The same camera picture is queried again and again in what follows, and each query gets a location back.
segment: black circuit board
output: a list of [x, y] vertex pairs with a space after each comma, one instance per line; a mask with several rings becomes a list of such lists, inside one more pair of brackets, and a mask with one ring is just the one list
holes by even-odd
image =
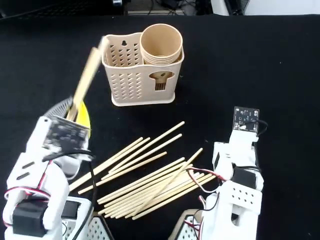
[[63, 150], [82, 149], [90, 129], [73, 121], [54, 116], [43, 147], [46, 149], [60, 148]]
[[233, 113], [233, 129], [257, 133], [259, 116], [259, 109], [235, 106]]

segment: perforated plastic basket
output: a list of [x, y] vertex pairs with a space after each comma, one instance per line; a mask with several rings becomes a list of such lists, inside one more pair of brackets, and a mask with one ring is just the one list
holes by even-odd
[[102, 64], [116, 106], [166, 104], [175, 99], [179, 71], [185, 58], [183, 49], [177, 61], [169, 65], [143, 64], [140, 36], [141, 32], [137, 32], [102, 38], [102, 41], [109, 41]]

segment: black fabric surface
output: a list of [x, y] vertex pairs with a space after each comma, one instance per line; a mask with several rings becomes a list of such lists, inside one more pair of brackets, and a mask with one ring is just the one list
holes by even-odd
[[[101, 66], [85, 98], [90, 149], [98, 165], [140, 136], [155, 138], [180, 121], [185, 126], [161, 142], [183, 136], [165, 147], [166, 157], [99, 187], [98, 197], [200, 147], [204, 151], [194, 165], [211, 168], [213, 142], [229, 140], [234, 106], [259, 108], [269, 129], [258, 142], [264, 189], [257, 239], [318, 239], [320, 17], [313, 15], [0, 21], [0, 189], [5, 191], [38, 117], [74, 93], [101, 36], [140, 32], [154, 23], [171, 24], [183, 36], [185, 61], [175, 101], [116, 107]], [[164, 240], [184, 210], [201, 207], [200, 193], [195, 190], [135, 221], [107, 223], [116, 240]]]

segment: stack of paper cups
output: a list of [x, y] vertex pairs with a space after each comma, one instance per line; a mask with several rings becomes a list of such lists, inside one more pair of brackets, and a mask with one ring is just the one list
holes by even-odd
[[151, 25], [140, 37], [140, 50], [145, 64], [172, 64], [180, 56], [182, 46], [181, 33], [168, 24]]

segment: white robotic arm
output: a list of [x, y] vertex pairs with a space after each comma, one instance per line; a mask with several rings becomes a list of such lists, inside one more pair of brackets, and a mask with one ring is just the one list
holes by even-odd
[[214, 143], [214, 171], [226, 181], [206, 199], [203, 240], [256, 239], [264, 185], [252, 146], [258, 126], [258, 109], [235, 107], [229, 143]]
[[[68, 179], [77, 175], [82, 160], [91, 159], [86, 154], [56, 154], [77, 149], [85, 152], [89, 131], [58, 116], [39, 118], [26, 151], [20, 154], [7, 179], [7, 203], [2, 214], [7, 226], [6, 240], [62, 239], [62, 214], [69, 199]], [[79, 203], [78, 220], [84, 221], [90, 201], [70, 199]], [[80, 227], [81, 223], [78, 221], [76, 225]]]

